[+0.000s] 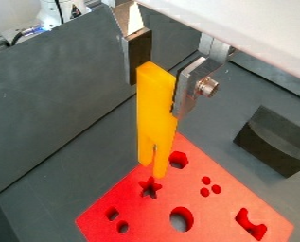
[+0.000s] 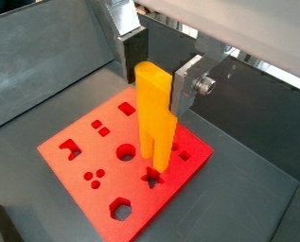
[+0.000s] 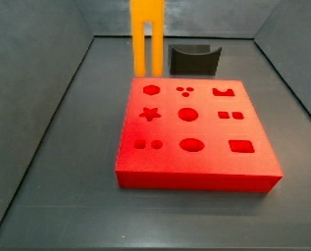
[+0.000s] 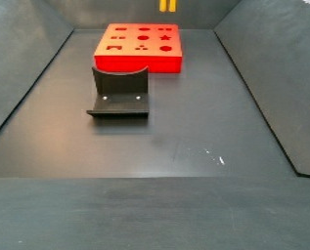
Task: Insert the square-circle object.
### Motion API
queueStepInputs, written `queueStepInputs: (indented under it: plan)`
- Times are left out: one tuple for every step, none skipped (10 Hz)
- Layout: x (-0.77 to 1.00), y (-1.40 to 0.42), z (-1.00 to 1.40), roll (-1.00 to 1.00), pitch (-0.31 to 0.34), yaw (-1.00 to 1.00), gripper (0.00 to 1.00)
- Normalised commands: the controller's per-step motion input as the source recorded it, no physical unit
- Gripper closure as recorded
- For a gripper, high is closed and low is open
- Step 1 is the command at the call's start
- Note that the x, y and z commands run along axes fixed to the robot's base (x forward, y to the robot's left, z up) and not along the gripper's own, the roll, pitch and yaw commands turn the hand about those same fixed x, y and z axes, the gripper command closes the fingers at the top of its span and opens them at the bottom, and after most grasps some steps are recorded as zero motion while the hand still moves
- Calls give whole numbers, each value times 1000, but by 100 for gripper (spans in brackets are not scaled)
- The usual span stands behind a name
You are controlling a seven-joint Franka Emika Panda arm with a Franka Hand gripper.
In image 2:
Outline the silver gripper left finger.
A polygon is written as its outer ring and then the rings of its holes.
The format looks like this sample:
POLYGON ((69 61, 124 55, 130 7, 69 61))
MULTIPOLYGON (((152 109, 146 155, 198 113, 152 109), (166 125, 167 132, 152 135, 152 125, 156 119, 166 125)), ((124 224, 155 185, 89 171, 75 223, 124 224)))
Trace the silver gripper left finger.
POLYGON ((140 26, 132 0, 104 0, 123 76, 135 81, 134 66, 148 56, 148 30, 140 26))

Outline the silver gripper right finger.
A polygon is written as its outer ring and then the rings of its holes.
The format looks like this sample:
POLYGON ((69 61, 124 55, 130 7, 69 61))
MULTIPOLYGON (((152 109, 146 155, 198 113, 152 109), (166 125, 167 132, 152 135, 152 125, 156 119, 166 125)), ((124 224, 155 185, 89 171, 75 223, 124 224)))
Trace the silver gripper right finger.
POLYGON ((233 47, 203 33, 196 34, 198 51, 172 73, 170 111, 179 117, 192 106, 195 95, 209 95, 215 81, 209 77, 210 70, 233 52, 233 47))

